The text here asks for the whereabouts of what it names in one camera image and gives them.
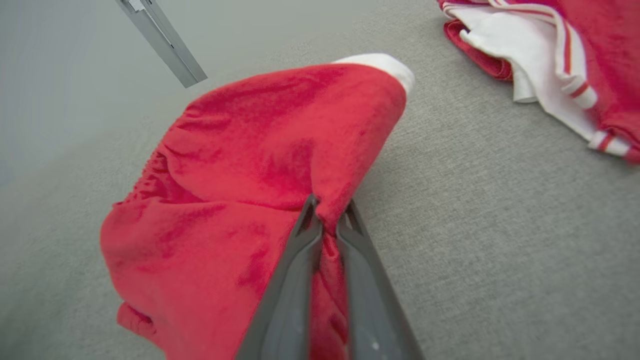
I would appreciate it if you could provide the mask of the red shorts with white stripe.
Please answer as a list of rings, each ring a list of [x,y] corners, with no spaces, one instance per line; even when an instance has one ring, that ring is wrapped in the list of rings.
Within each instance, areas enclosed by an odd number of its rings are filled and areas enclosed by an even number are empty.
[[[119,325],[166,360],[233,360],[310,195],[324,226],[311,360],[348,360],[343,210],[415,84],[388,54],[272,71],[194,100],[103,222]]]

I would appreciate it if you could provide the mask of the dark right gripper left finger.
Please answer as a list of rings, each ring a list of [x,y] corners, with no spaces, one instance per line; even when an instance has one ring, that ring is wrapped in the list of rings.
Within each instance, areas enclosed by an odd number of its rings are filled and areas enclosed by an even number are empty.
[[[313,274],[323,224],[311,194],[292,228],[235,360],[309,360]]]

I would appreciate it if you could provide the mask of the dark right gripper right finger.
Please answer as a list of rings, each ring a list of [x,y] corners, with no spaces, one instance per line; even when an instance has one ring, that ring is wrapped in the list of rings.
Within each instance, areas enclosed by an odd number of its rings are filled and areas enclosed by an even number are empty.
[[[353,200],[336,237],[347,289],[350,360],[426,360]]]

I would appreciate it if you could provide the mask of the red and white shirt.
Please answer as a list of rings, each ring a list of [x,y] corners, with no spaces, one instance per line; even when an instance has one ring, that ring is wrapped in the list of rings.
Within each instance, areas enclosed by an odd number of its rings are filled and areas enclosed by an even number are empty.
[[[640,165],[640,0],[436,0],[450,41],[515,103]]]

